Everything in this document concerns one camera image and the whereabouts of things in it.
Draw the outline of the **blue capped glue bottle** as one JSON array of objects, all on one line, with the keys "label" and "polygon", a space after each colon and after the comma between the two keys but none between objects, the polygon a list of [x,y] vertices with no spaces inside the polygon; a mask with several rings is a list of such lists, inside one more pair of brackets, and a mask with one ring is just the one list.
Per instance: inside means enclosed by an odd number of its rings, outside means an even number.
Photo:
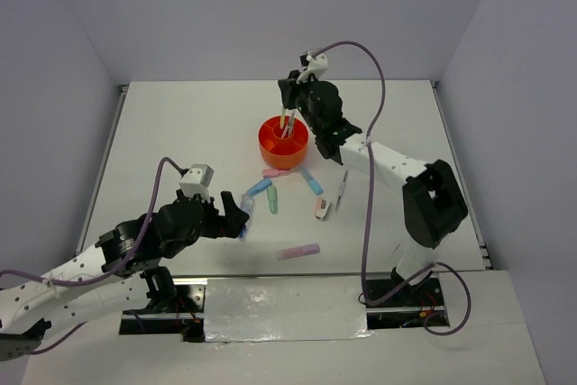
[{"label": "blue capped glue bottle", "polygon": [[253,197],[251,197],[250,195],[247,194],[243,194],[242,198],[241,198],[241,203],[240,203],[240,209],[248,215],[248,220],[246,221],[246,223],[243,226],[242,231],[240,232],[238,239],[243,241],[246,237],[246,234],[248,232],[250,223],[251,223],[251,219],[252,219],[252,212],[253,212],[253,207],[254,207],[254,199]]}]

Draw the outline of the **pink purple highlighter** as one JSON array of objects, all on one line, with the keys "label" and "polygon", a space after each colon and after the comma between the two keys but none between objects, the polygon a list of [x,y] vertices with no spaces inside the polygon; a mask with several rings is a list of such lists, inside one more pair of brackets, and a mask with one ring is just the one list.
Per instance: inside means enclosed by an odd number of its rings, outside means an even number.
[{"label": "pink purple highlighter", "polygon": [[276,251],[276,258],[282,261],[318,253],[320,253],[320,246],[317,243],[311,243]]}]

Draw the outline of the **pink stapler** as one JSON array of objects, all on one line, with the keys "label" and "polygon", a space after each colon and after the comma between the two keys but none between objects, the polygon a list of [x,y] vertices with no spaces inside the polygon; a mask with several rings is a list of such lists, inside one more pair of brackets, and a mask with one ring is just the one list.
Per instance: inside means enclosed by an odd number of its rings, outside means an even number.
[{"label": "pink stapler", "polygon": [[315,219],[318,221],[325,221],[331,207],[331,201],[323,197],[316,198],[315,205]]}]

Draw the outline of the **grey white thin pen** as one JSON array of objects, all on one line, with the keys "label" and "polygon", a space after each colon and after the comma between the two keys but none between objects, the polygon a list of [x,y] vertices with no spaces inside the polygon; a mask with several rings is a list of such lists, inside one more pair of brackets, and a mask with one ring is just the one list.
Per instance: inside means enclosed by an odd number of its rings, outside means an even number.
[{"label": "grey white thin pen", "polygon": [[346,189],[347,180],[348,180],[348,173],[349,173],[349,170],[345,170],[345,172],[343,174],[343,179],[342,179],[340,186],[339,186],[339,189],[338,189],[337,198],[336,198],[336,201],[334,204],[334,211],[336,213],[338,213],[340,206],[342,204],[343,195],[344,195],[344,191]]}]

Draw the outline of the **blue striped thin pen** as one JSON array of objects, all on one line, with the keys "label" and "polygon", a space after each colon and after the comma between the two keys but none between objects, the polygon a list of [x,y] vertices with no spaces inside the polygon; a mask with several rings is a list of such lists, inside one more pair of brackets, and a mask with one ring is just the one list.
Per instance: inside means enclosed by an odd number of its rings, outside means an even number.
[{"label": "blue striped thin pen", "polygon": [[293,121],[292,117],[289,118],[288,123],[287,123],[285,129],[283,130],[283,134],[282,134],[281,138],[287,138],[287,137],[289,137],[290,130],[291,130],[291,125],[292,125],[292,121]]}]

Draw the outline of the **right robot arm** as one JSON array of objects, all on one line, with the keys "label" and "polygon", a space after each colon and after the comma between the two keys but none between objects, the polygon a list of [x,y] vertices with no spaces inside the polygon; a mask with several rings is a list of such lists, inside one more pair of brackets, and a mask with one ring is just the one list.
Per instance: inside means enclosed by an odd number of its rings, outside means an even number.
[{"label": "right robot arm", "polygon": [[375,142],[369,130],[343,116],[337,86],[317,78],[301,80],[293,70],[278,82],[284,108],[298,110],[323,158],[369,177],[368,204],[362,247],[361,278],[367,278],[368,243],[376,183],[402,199],[404,225],[410,237],[391,287],[393,298],[412,305],[424,292],[425,280],[435,266],[441,241],[454,233],[469,211],[452,167],[444,160],[416,160]]}]

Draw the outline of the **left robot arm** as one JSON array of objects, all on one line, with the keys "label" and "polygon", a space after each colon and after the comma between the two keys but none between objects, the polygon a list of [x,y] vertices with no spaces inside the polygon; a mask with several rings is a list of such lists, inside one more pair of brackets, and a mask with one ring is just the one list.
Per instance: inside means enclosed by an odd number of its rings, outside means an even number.
[{"label": "left robot arm", "polygon": [[224,210],[200,195],[176,199],[158,211],[117,225],[79,256],[1,292],[1,359],[41,353],[43,339],[124,310],[171,309],[179,298],[172,259],[199,238],[235,238],[249,220],[230,192]]}]

